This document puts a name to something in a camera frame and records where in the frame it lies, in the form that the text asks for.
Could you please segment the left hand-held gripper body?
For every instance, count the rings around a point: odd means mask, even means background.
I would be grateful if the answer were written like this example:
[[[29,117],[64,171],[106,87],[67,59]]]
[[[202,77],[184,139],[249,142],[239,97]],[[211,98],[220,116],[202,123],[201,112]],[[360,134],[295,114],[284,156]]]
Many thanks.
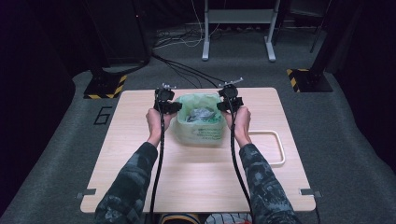
[[[171,108],[170,104],[174,96],[175,93],[172,91],[172,88],[167,84],[163,84],[155,91],[154,108],[160,113],[167,113]]]

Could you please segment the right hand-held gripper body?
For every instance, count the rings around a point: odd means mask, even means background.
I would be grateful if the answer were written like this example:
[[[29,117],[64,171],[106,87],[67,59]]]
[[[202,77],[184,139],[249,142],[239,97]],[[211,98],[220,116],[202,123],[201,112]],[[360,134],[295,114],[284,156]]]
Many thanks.
[[[225,106],[230,111],[237,111],[243,105],[242,98],[238,96],[238,90],[235,87],[235,84],[242,80],[243,79],[240,77],[237,80],[219,84],[221,87],[221,90],[219,90],[219,96],[223,98],[222,102],[227,103]]]

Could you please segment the grey plastic waste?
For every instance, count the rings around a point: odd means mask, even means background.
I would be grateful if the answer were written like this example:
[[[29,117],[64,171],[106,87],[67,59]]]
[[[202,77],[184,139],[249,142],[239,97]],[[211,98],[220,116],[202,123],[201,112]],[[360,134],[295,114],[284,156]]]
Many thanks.
[[[194,108],[190,114],[186,117],[187,122],[194,121],[208,121],[213,119],[216,115],[216,112],[209,107],[200,107]]]

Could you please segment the green plastic garbage bag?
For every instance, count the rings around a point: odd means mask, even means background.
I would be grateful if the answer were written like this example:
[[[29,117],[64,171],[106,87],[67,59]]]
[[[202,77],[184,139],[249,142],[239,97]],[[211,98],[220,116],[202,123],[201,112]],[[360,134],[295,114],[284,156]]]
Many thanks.
[[[182,108],[171,123],[171,131],[177,141],[185,145],[220,145],[225,120],[217,108],[220,98],[215,93],[189,93],[177,98]],[[187,122],[186,117],[194,108],[209,107],[216,112],[208,121]]]

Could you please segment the person's left hand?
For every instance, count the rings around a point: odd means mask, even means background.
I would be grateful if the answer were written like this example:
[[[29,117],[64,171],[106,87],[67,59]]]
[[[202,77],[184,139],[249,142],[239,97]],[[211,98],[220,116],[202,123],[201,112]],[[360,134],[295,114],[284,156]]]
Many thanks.
[[[162,132],[165,132],[175,114],[165,114],[161,119],[160,113],[154,108],[150,108],[146,115],[148,123],[148,142],[157,147],[160,144]]]

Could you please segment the person's right hand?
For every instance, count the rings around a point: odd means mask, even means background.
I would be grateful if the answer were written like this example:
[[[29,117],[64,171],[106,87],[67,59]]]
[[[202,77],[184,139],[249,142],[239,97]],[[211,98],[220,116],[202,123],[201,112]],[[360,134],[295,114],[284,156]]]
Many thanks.
[[[234,125],[234,138],[240,147],[251,144],[249,137],[249,123],[251,113],[246,106],[240,107],[234,114],[222,112],[229,128]]]

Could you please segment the black stand with striped base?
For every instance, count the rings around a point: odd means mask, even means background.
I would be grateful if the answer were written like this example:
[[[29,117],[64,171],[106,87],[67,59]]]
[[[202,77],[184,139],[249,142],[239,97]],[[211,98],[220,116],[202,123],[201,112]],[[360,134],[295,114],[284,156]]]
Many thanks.
[[[331,92],[332,87],[324,76],[325,68],[340,46],[347,27],[361,4],[361,0],[339,0],[333,7],[328,33],[309,69],[288,69],[287,74],[295,92]]]
[[[110,73],[103,69],[108,66],[110,58],[118,59],[112,45],[116,43],[115,35],[117,7],[111,0],[86,0],[86,8],[92,18],[94,29],[98,35],[99,47],[88,56],[88,66],[92,73],[92,80],[84,91],[88,99],[117,98],[127,78],[128,71]]]

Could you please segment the black cabinet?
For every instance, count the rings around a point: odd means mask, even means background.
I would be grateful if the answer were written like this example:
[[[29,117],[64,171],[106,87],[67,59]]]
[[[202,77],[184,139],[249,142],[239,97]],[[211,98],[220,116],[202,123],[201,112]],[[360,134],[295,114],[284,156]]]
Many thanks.
[[[86,0],[108,64],[148,63],[155,40],[152,0]]]

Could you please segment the person's left shoe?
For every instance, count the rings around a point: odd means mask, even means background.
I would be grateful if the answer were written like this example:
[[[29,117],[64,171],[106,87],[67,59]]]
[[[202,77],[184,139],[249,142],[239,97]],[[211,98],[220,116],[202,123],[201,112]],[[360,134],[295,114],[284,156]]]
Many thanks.
[[[194,214],[164,214],[160,224],[201,224],[201,222]]]

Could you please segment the person's shoe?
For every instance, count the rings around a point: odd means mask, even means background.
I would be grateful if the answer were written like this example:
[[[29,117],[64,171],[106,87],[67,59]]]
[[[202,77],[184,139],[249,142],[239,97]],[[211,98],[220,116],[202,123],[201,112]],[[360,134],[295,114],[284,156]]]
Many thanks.
[[[164,214],[160,224],[201,224],[201,222],[194,214]]]
[[[211,214],[204,224],[252,224],[251,216],[246,213]]]

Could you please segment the person's right shoe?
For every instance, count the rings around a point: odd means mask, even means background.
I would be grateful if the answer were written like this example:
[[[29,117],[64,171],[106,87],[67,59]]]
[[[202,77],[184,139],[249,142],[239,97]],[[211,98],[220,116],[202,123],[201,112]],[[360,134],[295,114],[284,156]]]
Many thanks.
[[[251,216],[246,213],[211,214],[204,224],[252,224]]]

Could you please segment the grey table edge clamp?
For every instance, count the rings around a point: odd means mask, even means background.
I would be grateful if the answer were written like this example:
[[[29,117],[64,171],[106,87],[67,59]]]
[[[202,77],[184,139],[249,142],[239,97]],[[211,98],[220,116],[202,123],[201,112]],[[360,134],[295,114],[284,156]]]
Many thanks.
[[[321,198],[322,197],[322,193],[319,190],[299,189],[299,192],[303,196],[312,196],[314,198]]]

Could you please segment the dark curtain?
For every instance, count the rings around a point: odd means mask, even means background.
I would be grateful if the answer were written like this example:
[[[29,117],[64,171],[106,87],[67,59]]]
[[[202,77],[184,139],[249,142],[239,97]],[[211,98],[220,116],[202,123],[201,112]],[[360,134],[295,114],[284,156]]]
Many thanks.
[[[0,0],[0,216],[46,148],[75,84],[27,0]]]
[[[338,0],[333,24],[347,38],[334,76],[361,133],[396,174],[396,0]]]

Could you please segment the white metal desk frame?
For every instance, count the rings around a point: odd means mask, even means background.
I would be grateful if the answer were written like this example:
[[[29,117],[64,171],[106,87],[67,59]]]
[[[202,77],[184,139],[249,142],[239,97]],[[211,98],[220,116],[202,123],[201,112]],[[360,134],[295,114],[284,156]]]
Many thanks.
[[[268,35],[264,38],[267,50],[268,60],[274,62],[276,55],[272,37],[276,27],[276,19],[281,0],[275,0],[270,9],[210,9],[209,0],[205,1],[204,25],[205,39],[202,53],[202,60],[205,62],[209,59],[210,48],[210,24],[269,24]]]

